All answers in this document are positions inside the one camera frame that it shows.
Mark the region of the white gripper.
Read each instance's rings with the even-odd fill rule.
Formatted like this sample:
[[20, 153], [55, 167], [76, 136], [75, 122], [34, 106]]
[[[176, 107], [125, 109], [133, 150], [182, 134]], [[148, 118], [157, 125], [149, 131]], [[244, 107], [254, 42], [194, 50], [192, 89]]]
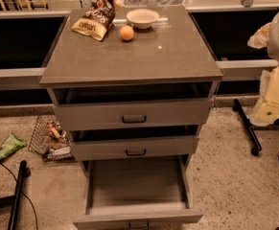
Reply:
[[[247, 41], [251, 48], [262, 49], [267, 47], [268, 34], [271, 23], [262, 26]], [[260, 77], [260, 98], [255, 104], [250, 123], [258, 127], [272, 125], [279, 119], [279, 66], [271, 72], [264, 70]]]

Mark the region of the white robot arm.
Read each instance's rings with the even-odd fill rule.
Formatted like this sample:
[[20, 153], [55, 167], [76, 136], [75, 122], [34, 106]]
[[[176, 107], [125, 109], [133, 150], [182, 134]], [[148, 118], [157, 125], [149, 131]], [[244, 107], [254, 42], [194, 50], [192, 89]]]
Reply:
[[260, 98], [255, 104], [250, 122], [266, 127], [279, 119], [279, 12], [272, 21], [262, 26], [247, 41], [251, 48], [267, 48], [267, 55], [278, 65], [271, 71], [264, 70], [260, 77]]

